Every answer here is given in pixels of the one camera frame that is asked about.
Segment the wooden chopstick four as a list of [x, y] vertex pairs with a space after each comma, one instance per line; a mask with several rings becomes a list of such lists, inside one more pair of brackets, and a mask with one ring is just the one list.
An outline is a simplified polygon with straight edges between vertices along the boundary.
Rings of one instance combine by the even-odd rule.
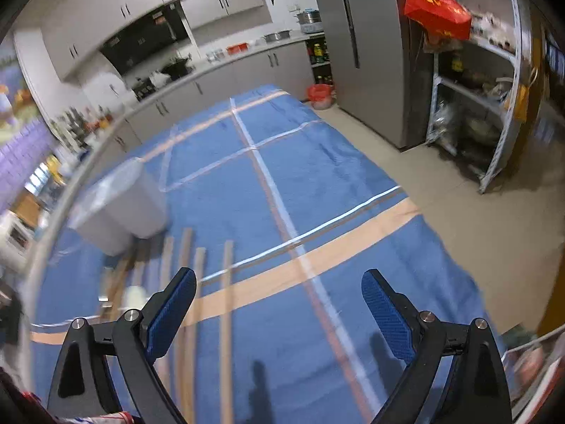
[[[160, 268], [160, 289], [164, 290], [171, 280], [171, 262], [174, 247], [174, 237], [167, 235], [164, 239], [163, 251], [161, 256], [161, 268]], [[171, 391], [171, 374], [170, 365], [168, 364], [168, 355], [165, 354], [163, 357], [159, 358], [156, 363], [156, 371], [159, 378], [165, 387], [166, 391], [169, 393]]]

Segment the wooden chopstick five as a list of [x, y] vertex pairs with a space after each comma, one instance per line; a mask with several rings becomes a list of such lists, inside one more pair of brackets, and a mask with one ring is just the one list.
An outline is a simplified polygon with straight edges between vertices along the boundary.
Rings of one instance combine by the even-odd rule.
[[100, 304], [100, 318], [103, 323], [117, 320], [120, 316], [121, 300], [125, 293], [126, 278], [134, 267], [136, 247], [133, 246], [120, 258], [105, 285], [107, 301]]

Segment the wooden chopstick two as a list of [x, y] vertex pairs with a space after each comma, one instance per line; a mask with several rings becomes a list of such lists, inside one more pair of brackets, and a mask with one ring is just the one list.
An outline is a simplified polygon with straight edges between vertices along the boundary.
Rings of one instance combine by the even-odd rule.
[[184, 336], [184, 367], [182, 405], [185, 419], [188, 423], [195, 423], [195, 357], [197, 344], [197, 324], [200, 318], [201, 308], [201, 280], [206, 261], [206, 249], [198, 247], [195, 251], [195, 276], [196, 291], [195, 298], [188, 312], [188, 321]]

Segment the wooden chopstick three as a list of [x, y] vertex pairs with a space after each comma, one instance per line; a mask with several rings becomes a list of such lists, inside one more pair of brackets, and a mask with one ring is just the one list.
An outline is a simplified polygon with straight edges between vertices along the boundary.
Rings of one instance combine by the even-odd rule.
[[[190, 266], [190, 255], [191, 255], [191, 239], [192, 239], [192, 229], [184, 228], [181, 237], [178, 266], [189, 267]], [[182, 367], [183, 367], [183, 327], [180, 327], [176, 338], [175, 338], [175, 363], [174, 372], [176, 383], [180, 384], [182, 379]]]

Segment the wooden chopstick one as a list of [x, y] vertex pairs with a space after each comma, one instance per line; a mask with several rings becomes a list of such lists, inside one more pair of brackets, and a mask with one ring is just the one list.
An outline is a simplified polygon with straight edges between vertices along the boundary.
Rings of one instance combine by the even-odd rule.
[[233, 405], [233, 373], [232, 373], [232, 271], [234, 242], [227, 240], [224, 244], [223, 266], [221, 277], [223, 291], [223, 309], [220, 316], [220, 404], [221, 422], [234, 424]]

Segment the white two-compartment utensil holder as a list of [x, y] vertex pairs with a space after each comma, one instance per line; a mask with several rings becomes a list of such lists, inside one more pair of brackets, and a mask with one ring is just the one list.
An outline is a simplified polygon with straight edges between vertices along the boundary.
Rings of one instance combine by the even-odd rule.
[[167, 198], [139, 158], [126, 160], [91, 186], [68, 222], [71, 230], [110, 257], [167, 225]]

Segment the blue plaid tablecloth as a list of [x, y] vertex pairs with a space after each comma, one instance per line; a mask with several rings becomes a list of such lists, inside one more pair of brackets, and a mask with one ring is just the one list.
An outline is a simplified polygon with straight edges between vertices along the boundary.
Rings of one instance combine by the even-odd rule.
[[232, 349], [238, 423], [366, 423], [404, 364], [361, 294], [372, 268], [420, 310], [468, 324], [487, 311], [407, 193], [308, 106], [272, 86], [221, 101], [130, 154], [168, 203], [128, 277], [160, 289], [164, 239], [206, 249], [195, 419], [221, 419], [224, 244], [234, 242]]

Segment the white metal storage shelf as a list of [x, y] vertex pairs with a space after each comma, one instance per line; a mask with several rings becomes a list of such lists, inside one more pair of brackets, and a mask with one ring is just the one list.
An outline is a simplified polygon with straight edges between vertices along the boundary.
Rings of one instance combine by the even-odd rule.
[[531, 63], [525, 0], [458, 0], [470, 36], [434, 56], [426, 142], [463, 165], [487, 192], [505, 169], [523, 125]]

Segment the grey double-door refrigerator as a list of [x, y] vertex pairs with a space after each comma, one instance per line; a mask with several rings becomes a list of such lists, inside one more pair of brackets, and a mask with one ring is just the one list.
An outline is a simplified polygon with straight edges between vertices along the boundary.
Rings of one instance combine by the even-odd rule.
[[433, 82], [406, 0], [317, 0], [337, 103], [398, 149], [424, 142]]

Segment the red waste bin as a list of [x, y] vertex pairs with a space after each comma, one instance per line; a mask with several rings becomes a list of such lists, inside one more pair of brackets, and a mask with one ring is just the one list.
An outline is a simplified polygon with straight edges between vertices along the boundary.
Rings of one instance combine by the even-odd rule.
[[319, 83], [308, 87], [308, 101], [316, 110], [325, 110], [333, 104], [332, 87]]

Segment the black range hood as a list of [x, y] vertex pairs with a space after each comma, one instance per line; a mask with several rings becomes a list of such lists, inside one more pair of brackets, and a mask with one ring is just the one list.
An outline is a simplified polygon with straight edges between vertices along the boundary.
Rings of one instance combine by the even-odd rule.
[[146, 14], [108, 39], [101, 53], [123, 75], [176, 42], [189, 38], [176, 4]]

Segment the red plastic bag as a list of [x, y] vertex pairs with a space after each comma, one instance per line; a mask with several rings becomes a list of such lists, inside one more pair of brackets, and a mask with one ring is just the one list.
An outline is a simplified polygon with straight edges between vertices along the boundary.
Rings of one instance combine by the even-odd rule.
[[433, 43], [470, 37], [471, 12], [457, 0], [405, 0], [403, 14], [421, 25]]

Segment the grey lower cabinets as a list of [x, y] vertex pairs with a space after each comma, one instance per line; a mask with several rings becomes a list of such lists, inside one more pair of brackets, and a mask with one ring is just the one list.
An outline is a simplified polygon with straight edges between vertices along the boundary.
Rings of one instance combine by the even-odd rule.
[[98, 157], [92, 173], [120, 162], [128, 151], [221, 101], [264, 85], [275, 85], [299, 101], [308, 99], [314, 77], [307, 44], [263, 46], [217, 65], [203, 67], [121, 112], [125, 123]]

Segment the steel steamer pot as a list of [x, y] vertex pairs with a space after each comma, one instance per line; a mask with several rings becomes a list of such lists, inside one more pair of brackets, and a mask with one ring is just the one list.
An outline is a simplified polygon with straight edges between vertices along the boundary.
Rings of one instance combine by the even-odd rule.
[[300, 30], [305, 35], [312, 35], [323, 32], [322, 19], [320, 12], [315, 9], [306, 9], [295, 16], [300, 25]]

